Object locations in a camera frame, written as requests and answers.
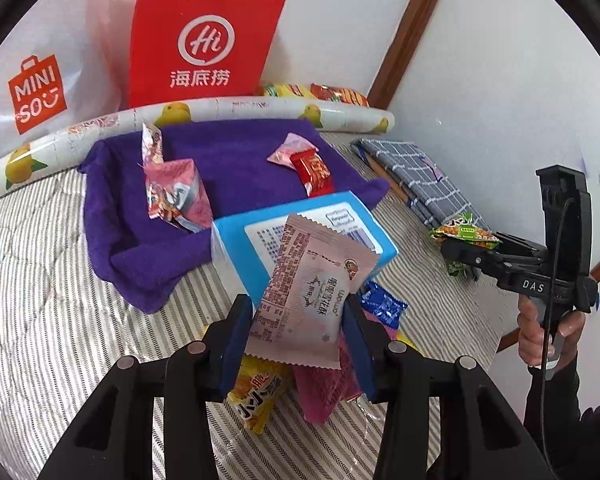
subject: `bed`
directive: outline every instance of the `bed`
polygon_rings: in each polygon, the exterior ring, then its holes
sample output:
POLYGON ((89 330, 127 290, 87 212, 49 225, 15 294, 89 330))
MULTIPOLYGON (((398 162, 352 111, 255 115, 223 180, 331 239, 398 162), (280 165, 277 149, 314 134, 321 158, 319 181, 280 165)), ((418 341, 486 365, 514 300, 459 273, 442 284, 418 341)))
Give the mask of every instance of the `bed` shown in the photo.
MULTIPOLYGON (((351 134, 325 139, 365 177, 351 134)), ((66 170, 0 199, 0 462, 13 479, 35 478, 100 379, 124 354, 170 355, 230 304, 211 264, 192 270, 158 313, 131 307, 90 266, 82 206, 85 178, 66 170)), ((493 285, 446 275, 436 245, 393 193, 373 211, 400 249, 378 281, 410 307, 400 329, 423 354, 470 354, 488 368, 499 327, 475 302, 493 285)), ((429 462, 440 448, 439 406, 429 406, 429 462)), ((277 403, 262 436, 242 428, 226 404, 209 404, 212 445, 224 479, 370 479, 384 406, 341 403, 324 426, 302 420, 295 392, 277 403)), ((164 478, 162 403, 153 429, 154 478, 164 478)))

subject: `wooden door frame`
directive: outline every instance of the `wooden door frame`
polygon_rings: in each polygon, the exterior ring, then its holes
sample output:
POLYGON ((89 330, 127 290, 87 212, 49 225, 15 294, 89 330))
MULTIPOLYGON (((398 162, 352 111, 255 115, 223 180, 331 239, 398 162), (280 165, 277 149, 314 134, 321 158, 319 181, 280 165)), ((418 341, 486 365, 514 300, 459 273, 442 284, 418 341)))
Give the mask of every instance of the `wooden door frame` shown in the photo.
POLYGON ((438 0, 409 0, 394 40, 386 51, 376 79, 371 85, 368 95, 370 106, 383 110, 389 106, 437 2, 438 0))

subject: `packaged snack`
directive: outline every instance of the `packaged snack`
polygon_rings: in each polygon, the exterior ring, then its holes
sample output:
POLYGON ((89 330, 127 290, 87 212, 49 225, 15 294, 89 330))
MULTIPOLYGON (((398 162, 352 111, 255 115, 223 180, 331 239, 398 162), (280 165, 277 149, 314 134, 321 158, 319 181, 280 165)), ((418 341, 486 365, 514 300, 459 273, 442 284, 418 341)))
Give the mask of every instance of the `packaged snack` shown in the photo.
POLYGON ((144 165, 149 218, 197 233, 211 227, 213 213, 205 186, 191 158, 162 158, 162 133, 153 124, 142 125, 144 165))
POLYGON ((408 307, 405 302, 396 300, 375 282, 367 282, 358 292, 358 300, 362 308, 394 330, 398 330, 400 316, 408 307))
MULTIPOLYGON (((378 318, 367 311, 365 311, 365 316, 367 319, 378 322, 378 318)), ((397 330, 387 325, 384 325, 384 329, 392 340, 402 341, 417 351, 413 343, 397 330)), ((293 367, 304 420, 308 423, 325 424, 341 400, 353 400, 362 393, 342 332, 338 347, 340 349, 340 370, 309 366, 293 367)))
POLYGON ((258 86, 256 95, 269 95, 272 97, 307 97, 316 99, 316 96, 304 85, 289 85, 284 83, 273 83, 269 85, 258 86))
POLYGON ((294 153, 289 159, 296 168, 309 198, 335 191, 331 180, 331 172, 320 158, 320 155, 315 153, 315 150, 294 153))
POLYGON ((291 85, 287 83, 272 83, 258 86, 256 95, 269 95, 272 97, 306 97, 308 99, 320 99, 321 101, 335 101, 349 105, 365 106, 368 108, 369 102, 360 92, 349 88, 340 88, 336 86, 318 85, 311 83, 311 86, 291 85))
POLYGON ((240 362, 235 387, 227 395, 244 427, 261 434, 277 398, 289 386, 289 365, 250 355, 240 362))
POLYGON ((500 243, 492 233, 474 224, 472 213, 462 213, 452 221, 431 230, 429 234, 434 240, 442 241, 445 237, 457 238, 486 249, 494 249, 500 243))
POLYGON ((366 97, 364 97, 360 92, 356 92, 355 90, 351 90, 349 88, 338 88, 335 86, 325 86, 311 83, 310 91, 316 96, 316 98, 323 101, 336 101, 349 105, 369 106, 369 102, 366 100, 366 97))
POLYGON ((298 134, 289 133, 286 135, 285 142, 280 144, 276 151, 267 157, 267 160, 274 164, 286 166, 294 170, 294 165, 291 163, 289 157, 294 153, 305 152, 306 150, 319 151, 318 148, 312 145, 312 143, 304 137, 301 137, 298 134))
POLYGON ((289 364, 339 369, 344 300, 360 288, 378 258, 363 244, 290 214, 245 353, 289 364))

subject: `green snack bag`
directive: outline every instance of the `green snack bag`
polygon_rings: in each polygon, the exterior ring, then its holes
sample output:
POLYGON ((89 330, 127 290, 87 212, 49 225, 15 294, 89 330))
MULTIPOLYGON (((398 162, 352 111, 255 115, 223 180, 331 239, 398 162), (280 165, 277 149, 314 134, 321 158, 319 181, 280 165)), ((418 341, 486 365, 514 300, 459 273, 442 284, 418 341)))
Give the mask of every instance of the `green snack bag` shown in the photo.
MULTIPOLYGON (((485 249, 494 249, 500 243, 500 240, 492 233, 475 225, 472 213, 462 213, 446 224, 432 229, 429 235, 440 243, 447 237, 456 238, 485 249)), ((466 267, 465 264, 459 262, 445 262, 445 266, 446 272, 450 276, 458 276, 466 267)))

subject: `chinese characters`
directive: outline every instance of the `chinese characters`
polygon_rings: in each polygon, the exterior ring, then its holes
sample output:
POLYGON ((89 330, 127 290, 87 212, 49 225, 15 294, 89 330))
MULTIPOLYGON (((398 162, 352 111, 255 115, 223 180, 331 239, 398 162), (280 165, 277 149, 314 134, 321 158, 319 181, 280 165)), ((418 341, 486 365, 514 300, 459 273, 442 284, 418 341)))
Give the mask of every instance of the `chinese characters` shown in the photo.
POLYGON ((173 70, 170 88, 175 86, 227 86, 230 70, 173 70))

